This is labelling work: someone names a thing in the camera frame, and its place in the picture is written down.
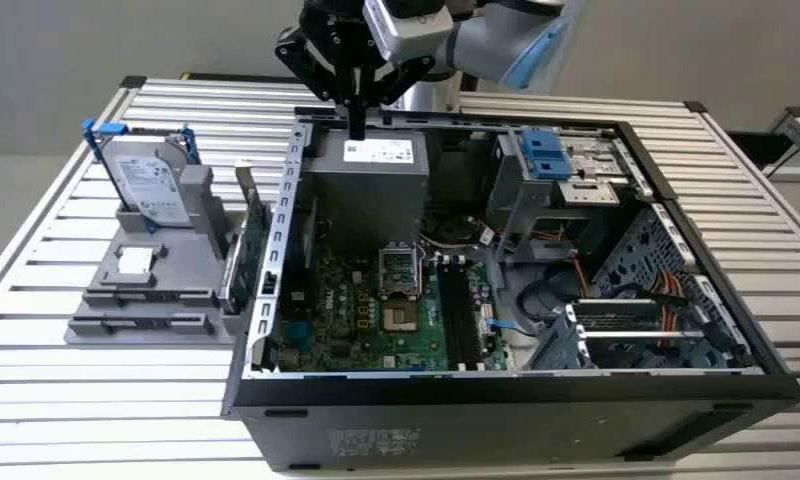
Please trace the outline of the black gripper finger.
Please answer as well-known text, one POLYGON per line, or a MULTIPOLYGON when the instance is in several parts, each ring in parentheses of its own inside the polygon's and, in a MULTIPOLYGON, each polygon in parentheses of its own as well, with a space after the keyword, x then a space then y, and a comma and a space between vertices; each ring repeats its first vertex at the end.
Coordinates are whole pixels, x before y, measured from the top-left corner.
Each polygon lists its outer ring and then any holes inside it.
POLYGON ((351 68, 338 63, 330 71, 319 63, 307 49, 307 39, 299 28, 286 28, 281 31, 274 53, 311 93, 322 101, 331 100, 345 109, 347 135, 350 139, 355 139, 357 101, 351 68))
POLYGON ((432 58, 413 58, 401 62, 382 77, 376 78, 376 65, 359 68, 355 94, 355 138, 365 138, 366 112, 380 105, 392 104, 422 79, 433 67, 432 58))

